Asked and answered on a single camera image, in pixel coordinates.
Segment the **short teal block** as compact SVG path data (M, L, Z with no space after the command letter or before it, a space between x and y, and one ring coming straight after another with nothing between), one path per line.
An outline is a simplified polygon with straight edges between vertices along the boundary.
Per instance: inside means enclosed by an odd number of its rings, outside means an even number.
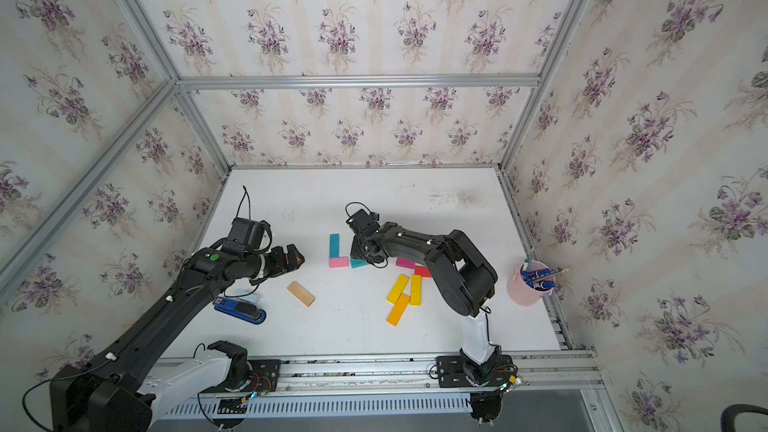
M358 259L351 258L350 259L350 265L351 265L352 268L360 268L360 267L367 266L368 263L366 261L363 261L363 260L358 260Z

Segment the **pink block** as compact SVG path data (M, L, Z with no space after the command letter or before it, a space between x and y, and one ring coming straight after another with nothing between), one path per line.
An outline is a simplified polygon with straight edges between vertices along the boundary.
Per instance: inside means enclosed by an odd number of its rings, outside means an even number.
M350 265L348 257L334 257L329 259L329 267L332 269L347 268Z

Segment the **natural wood block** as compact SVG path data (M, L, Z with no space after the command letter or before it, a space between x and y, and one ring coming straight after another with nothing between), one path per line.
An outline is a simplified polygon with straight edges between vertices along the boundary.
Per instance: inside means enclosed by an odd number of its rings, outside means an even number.
M287 290L305 307L311 307L316 300L315 296L298 282L292 282Z

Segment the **long teal block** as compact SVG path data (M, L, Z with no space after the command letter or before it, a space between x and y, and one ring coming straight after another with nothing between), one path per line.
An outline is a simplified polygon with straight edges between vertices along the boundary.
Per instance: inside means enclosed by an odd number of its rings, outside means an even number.
M335 259L340 257L340 236L337 233L329 236L329 258Z

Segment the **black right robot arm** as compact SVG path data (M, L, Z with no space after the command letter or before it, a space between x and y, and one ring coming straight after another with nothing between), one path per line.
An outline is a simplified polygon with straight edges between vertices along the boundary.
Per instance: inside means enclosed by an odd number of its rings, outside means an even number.
M426 267L444 302L464 318L459 356L466 376L474 385L486 383L502 358L501 347L490 338L487 307L498 281L495 269L460 230L429 235L378 219L363 208L348 216L351 257L376 266L394 258Z

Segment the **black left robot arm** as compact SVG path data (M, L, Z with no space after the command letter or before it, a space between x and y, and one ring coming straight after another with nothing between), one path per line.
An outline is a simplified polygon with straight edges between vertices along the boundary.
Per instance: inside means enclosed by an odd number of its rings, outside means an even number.
M175 282L126 332L82 367L49 383L55 431L146 431L168 411L211 387L241 392L253 369L245 348L219 340L157 379L157 360L205 307L238 279L258 285L299 269L297 247L263 245L267 223L236 218L229 234L185 260Z

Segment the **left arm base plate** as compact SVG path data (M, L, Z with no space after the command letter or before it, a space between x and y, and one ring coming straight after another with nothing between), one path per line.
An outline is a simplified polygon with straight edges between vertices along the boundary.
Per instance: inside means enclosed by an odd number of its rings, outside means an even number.
M234 360L216 392L264 394L275 392L282 362L274 359Z

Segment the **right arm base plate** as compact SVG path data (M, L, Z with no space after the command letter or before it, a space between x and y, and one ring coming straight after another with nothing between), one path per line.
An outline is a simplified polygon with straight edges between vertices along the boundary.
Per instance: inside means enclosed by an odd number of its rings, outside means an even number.
M468 358L438 356L434 372L440 388L498 388L517 382L518 367L510 355L491 357L486 363L477 365Z

